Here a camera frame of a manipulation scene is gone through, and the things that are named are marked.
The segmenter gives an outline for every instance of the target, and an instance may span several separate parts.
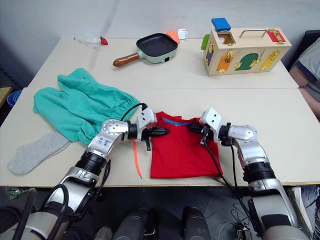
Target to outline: small white object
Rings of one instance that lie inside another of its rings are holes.
[[[80,36],[75,37],[75,36],[73,36],[73,39],[85,42],[87,44],[99,44],[101,42],[100,37],[98,37],[98,38],[87,38],[87,37],[80,37]]]
[[[208,124],[210,129],[213,131],[213,141],[218,143],[218,135],[222,125],[222,117],[213,108],[209,108],[207,111],[203,112],[200,123]]]
[[[178,29],[178,36],[179,36],[179,40],[181,42],[185,42],[187,41],[187,34],[188,34],[188,31],[187,29]]]
[[[81,43],[81,44],[83,44],[83,45],[86,45],[86,46],[88,46],[88,47],[90,47],[90,48],[93,48],[93,49],[96,48],[95,46],[92,46],[92,45],[90,45],[90,44],[88,44],[88,43],[86,43],[86,42],[84,42],[84,41],[81,41],[81,40],[76,39],[75,37],[73,37],[73,40],[76,40],[76,41],[78,41],[79,43]]]
[[[225,39],[223,37],[219,37],[219,41],[220,41],[221,44],[225,43]]]

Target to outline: gray sock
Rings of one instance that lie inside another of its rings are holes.
[[[15,175],[29,173],[43,160],[62,152],[70,141],[59,132],[50,132],[39,140],[20,146],[7,168]]]

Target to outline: blue block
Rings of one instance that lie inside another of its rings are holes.
[[[229,31],[231,29],[231,26],[224,17],[212,18],[211,22],[214,25],[217,32]]]

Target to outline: wooden box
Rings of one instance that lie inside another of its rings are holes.
[[[290,48],[280,28],[212,29],[204,65],[209,76],[269,72]]]

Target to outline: red t-shirt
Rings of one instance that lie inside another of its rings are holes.
[[[152,138],[151,178],[220,177],[206,147],[200,145],[202,135],[187,128],[190,123],[199,123],[199,118],[183,120],[163,111],[156,113],[156,118],[155,125],[169,129],[170,133]],[[217,144],[210,140],[207,145],[221,170]]]

